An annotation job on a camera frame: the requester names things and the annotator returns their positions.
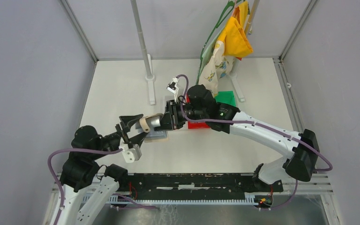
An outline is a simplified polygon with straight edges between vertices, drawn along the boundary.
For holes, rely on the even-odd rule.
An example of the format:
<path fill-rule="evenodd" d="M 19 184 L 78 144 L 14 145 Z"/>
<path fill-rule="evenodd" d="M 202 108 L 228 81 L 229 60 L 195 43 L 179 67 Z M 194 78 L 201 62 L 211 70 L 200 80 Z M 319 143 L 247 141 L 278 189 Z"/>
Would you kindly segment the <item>tan leather card holder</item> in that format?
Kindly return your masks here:
<path fill-rule="evenodd" d="M 137 129 L 142 129 L 147 134 L 144 142 L 165 142 L 169 140 L 167 131 L 156 131 L 155 128 L 160 126 L 160 119 L 163 117 L 162 113 L 157 113 L 149 116 L 143 116 L 136 124 Z"/>

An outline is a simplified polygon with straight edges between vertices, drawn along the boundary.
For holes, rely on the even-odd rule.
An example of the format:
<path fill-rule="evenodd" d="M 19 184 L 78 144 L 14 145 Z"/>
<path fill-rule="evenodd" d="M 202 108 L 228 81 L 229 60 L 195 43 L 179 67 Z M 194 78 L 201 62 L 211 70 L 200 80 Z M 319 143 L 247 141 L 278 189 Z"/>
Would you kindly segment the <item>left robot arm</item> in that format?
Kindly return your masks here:
<path fill-rule="evenodd" d="M 48 157 L 48 167 L 59 189 L 58 202 L 52 225 L 91 225 L 106 201 L 116 191 L 128 187 L 127 169 L 112 164 L 107 166 L 97 190 L 82 207 L 82 198 L 96 178 L 101 166 L 96 160 L 122 154 L 126 163 L 138 161 L 141 145 L 151 130 L 159 126 L 160 116 L 152 117 L 156 123 L 149 125 L 143 114 L 121 116 L 116 131 L 106 136 L 86 125 L 74 134 L 70 149 L 57 150 Z"/>

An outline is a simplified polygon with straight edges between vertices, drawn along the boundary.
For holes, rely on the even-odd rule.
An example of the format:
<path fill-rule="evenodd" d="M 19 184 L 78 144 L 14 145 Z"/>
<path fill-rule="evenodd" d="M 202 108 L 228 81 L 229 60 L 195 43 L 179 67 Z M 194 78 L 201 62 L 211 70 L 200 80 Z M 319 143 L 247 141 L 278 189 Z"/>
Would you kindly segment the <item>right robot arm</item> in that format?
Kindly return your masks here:
<path fill-rule="evenodd" d="M 185 105 L 178 100 L 168 100 L 160 125 L 154 130 L 177 130 L 189 120 L 203 120 L 212 130 L 246 137 L 275 150 L 282 157 L 258 165 L 254 172 L 252 186 L 257 191 L 266 190 L 285 176 L 303 182 L 311 180 L 319 152 L 313 131 L 280 131 L 255 120 L 235 106 L 217 102 L 204 85 L 189 88 L 187 98 L 189 102 Z"/>

